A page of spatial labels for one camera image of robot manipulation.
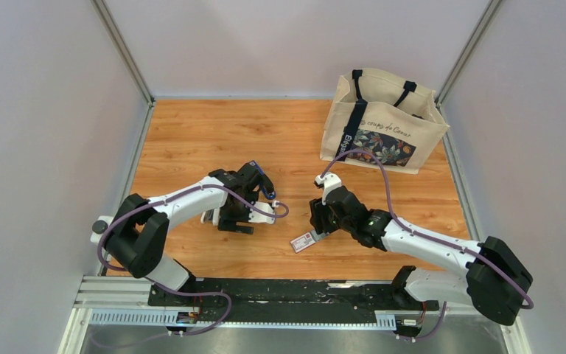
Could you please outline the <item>blue stapler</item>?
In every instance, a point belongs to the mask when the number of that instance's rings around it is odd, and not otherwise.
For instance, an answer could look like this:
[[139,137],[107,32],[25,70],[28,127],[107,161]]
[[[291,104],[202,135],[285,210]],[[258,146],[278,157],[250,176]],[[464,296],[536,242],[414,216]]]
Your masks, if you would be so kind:
[[259,183],[259,190],[262,192],[264,197],[270,201],[274,200],[277,196],[273,182],[264,172],[264,170],[259,166],[255,160],[249,161],[249,165],[254,167],[256,171],[261,175],[261,181]]

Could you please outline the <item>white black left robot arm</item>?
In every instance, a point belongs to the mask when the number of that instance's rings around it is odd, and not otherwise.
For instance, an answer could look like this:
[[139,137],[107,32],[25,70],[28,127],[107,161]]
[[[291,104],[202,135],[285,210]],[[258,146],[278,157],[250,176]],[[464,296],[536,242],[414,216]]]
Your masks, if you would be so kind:
[[220,231],[251,234],[260,223],[274,223],[276,190],[255,162],[239,170],[211,171],[182,189],[145,198],[129,195],[112,218],[99,218],[91,242],[101,261],[110,255],[113,270],[145,278],[167,291],[180,306],[194,299],[192,272],[164,252],[167,236],[176,226],[199,216]]

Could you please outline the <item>beige floral tote bag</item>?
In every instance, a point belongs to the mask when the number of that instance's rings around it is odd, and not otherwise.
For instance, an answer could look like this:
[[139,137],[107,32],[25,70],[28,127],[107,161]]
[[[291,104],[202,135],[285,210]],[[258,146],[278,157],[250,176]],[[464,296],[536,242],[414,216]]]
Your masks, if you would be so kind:
[[417,174],[449,130],[435,92],[390,72],[353,69],[338,79],[320,158]]

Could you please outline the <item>red white staple box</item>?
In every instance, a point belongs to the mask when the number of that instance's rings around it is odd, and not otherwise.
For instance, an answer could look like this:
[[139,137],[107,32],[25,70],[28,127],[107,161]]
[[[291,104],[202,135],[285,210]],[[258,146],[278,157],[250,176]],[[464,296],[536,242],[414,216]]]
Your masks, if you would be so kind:
[[311,247],[312,245],[320,242],[324,238],[329,236],[328,232],[318,233],[315,230],[304,233],[301,236],[290,241],[290,245],[293,251],[298,254],[299,252]]

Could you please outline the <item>aluminium frame rail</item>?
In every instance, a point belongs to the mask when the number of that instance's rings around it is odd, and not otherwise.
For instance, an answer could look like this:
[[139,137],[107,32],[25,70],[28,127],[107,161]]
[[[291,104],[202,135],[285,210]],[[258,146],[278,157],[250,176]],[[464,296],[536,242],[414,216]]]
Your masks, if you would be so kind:
[[419,302],[389,281],[198,278],[174,295],[146,280],[86,276],[60,353],[81,353],[92,325],[161,329],[376,330],[408,336],[428,329],[438,302]]

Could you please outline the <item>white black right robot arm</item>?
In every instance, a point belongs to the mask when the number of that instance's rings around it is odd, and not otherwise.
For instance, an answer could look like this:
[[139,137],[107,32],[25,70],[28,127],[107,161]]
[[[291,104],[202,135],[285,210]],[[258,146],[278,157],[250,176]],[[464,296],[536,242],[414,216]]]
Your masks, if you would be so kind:
[[349,233],[361,246],[407,254],[440,267],[425,271],[404,266],[394,277],[392,302],[411,308],[428,300],[470,305],[500,325],[515,323],[521,310],[534,308],[528,295],[533,277],[503,240],[448,237],[381,209],[369,209],[345,187],[312,199],[310,224],[319,234]]

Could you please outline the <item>white stapler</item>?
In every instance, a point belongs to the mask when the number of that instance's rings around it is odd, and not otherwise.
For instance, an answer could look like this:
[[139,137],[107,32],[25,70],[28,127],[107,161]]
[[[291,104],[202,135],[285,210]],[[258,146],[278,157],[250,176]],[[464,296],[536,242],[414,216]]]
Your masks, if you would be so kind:
[[220,209],[210,209],[201,214],[200,222],[202,224],[210,223],[214,226],[218,226],[220,221]]

